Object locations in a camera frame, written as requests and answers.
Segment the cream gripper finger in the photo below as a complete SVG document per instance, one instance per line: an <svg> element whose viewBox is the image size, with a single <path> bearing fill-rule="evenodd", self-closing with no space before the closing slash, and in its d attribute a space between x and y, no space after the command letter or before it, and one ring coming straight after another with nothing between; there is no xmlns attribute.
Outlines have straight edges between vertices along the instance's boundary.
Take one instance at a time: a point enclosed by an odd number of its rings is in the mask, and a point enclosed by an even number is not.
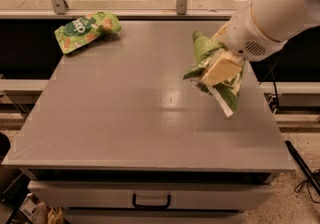
<svg viewBox="0 0 320 224"><path fill-rule="evenodd" d="M243 58L229 50L218 50L209 66L201 75L200 82L215 86L225 80L235 77L241 70Z"/></svg>

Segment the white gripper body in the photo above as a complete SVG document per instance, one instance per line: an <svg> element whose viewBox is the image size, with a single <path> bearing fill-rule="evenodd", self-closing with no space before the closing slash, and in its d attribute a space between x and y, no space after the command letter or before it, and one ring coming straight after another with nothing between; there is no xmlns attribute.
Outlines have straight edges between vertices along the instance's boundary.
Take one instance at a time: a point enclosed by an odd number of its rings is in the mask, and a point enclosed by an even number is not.
<svg viewBox="0 0 320 224"><path fill-rule="evenodd" d="M214 38L232 53L251 62L264 60L285 45L285 41L271 39L259 28L252 5L236 11L214 34Z"/></svg>

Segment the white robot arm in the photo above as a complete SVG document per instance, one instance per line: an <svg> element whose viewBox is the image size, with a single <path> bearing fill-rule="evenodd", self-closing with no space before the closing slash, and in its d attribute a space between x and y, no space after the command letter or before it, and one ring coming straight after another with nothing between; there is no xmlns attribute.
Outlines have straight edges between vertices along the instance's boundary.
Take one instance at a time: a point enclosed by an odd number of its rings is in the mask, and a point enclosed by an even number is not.
<svg viewBox="0 0 320 224"><path fill-rule="evenodd" d="M201 82L215 86L230 79L244 61L261 61L319 24L320 0L248 0L214 35L225 48L202 73Z"/></svg>

